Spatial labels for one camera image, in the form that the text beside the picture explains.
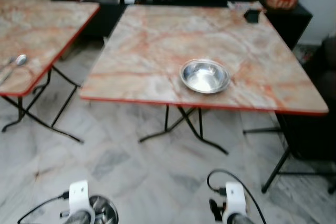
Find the black tv cabinet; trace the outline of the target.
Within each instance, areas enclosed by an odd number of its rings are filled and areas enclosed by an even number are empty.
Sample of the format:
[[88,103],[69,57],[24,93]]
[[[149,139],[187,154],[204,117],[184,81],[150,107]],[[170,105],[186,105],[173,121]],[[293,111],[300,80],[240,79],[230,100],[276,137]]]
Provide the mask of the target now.
[[[127,8],[122,0],[83,0],[86,3],[99,3],[99,10],[81,32],[82,37],[109,37],[116,23]],[[256,0],[152,0],[142,1],[141,4],[169,5],[169,6],[206,6],[226,7],[228,1],[256,1]],[[285,44],[294,48],[305,32],[313,15],[302,5],[292,10],[267,9],[266,16]]]

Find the small black box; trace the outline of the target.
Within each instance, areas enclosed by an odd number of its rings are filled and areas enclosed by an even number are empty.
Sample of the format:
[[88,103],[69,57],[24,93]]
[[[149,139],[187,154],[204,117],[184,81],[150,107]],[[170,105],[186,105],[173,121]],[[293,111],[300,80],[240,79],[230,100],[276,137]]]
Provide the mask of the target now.
[[261,14],[261,11],[259,9],[248,9],[244,13],[244,18],[249,24],[257,24],[259,23],[259,16]]

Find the printed paper leaflet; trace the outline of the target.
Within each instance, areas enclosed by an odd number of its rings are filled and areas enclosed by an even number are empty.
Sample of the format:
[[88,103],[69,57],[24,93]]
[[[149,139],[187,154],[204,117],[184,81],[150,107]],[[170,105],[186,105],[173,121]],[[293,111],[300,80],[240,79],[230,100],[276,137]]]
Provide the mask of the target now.
[[264,6],[259,1],[254,2],[232,2],[228,1],[226,6],[231,9],[239,10],[239,11],[247,11],[247,10],[264,10]]

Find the stainless steel bowl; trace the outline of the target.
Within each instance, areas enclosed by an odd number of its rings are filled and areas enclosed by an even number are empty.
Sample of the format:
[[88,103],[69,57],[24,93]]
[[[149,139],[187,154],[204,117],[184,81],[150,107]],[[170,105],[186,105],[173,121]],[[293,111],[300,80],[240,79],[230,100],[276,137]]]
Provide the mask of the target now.
[[230,73],[211,59],[192,59],[182,65],[178,75],[190,90],[203,94],[221,92],[231,81]]
[[119,214],[110,199],[94,195],[89,197],[94,212],[92,224],[119,224]]

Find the steel spoon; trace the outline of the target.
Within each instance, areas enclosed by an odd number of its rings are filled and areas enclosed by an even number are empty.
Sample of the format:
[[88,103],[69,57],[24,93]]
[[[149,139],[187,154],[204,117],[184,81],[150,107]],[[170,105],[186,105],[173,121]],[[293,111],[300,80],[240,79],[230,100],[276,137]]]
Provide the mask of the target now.
[[5,75],[2,78],[0,78],[0,86],[2,86],[3,83],[7,82],[7,80],[10,79],[10,77],[12,76],[14,71],[17,70],[17,68],[22,67],[26,63],[27,63],[27,55],[22,54],[22,55],[17,56],[17,58],[15,59],[11,59],[9,63],[2,66],[2,68],[0,68],[0,71],[5,70],[5,68],[9,68],[9,69],[5,71],[4,72]]

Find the marble-top folding table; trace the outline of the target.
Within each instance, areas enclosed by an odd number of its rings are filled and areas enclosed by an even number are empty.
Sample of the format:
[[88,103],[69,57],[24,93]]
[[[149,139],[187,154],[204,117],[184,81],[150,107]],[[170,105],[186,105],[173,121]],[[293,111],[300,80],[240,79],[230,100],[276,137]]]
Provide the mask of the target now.
[[[213,61],[225,90],[200,94],[182,78],[188,63]],[[81,87],[82,100],[174,106],[195,137],[187,108],[322,116],[329,109],[295,54],[260,14],[230,8],[128,6]]]
[[[66,102],[81,88],[58,70],[55,62],[69,49],[98,10],[98,3],[0,0],[0,68],[19,55],[27,55],[27,63],[17,68],[10,79],[0,86],[0,98],[18,111],[17,123],[29,117],[48,130],[83,143],[74,135],[55,128],[57,119],[46,123],[30,109],[48,87],[53,71],[73,87]],[[24,97],[34,90],[37,94],[31,104],[24,105]]]

